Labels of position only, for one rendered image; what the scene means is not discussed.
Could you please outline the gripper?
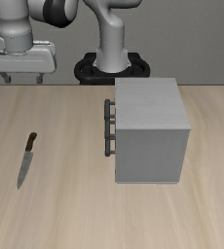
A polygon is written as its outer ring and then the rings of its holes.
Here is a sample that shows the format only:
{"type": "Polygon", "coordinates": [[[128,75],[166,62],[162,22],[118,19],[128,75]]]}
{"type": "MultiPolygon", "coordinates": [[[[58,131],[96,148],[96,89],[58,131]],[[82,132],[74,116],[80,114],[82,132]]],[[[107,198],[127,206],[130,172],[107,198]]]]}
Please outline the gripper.
{"type": "Polygon", "coordinates": [[[39,73],[36,84],[43,84],[45,73],[56,71],[56,47],[49,41],[34,41],[33,47],[23,53],[5,51],[4,39],[0,37],[0,76],[6,84],[12,81],[8,72],[39,73]]]}

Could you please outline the brown-handled knife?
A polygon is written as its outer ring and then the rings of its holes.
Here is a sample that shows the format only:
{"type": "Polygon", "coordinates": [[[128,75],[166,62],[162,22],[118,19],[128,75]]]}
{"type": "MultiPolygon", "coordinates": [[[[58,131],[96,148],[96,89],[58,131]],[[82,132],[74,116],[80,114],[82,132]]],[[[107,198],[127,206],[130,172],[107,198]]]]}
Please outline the brown-handled knife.
{"type": "Polygon", "coordinates": [[[32,148],[33,148],[33,144],[34,141],[37,137],[37,133],[36,132],[31,132],[28,136],[27,142],[26,142],[26,146],[25,146],[25,151],[24,151],[24,155],[21,161],[21,166],[19,169],[19,175],[18,175],[18,181],[17,181],[17,188],[19,189],[26,177],[26,174],[28,172],[29,166],[32,162],[32,158],[33,158],[33,152],[32,152],[32,148]]]}

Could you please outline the grey cabinet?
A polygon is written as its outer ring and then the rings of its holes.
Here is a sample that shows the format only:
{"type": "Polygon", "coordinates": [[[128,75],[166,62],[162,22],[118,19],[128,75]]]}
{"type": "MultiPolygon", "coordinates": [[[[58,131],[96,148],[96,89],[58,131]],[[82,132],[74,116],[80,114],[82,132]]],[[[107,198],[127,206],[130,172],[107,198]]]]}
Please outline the grey cabinet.
{"type": "Polygon", "coordinates": [[[189,120],[173,78],[115,81],[115,182],[176,184],[180,180],[189,120]]]}

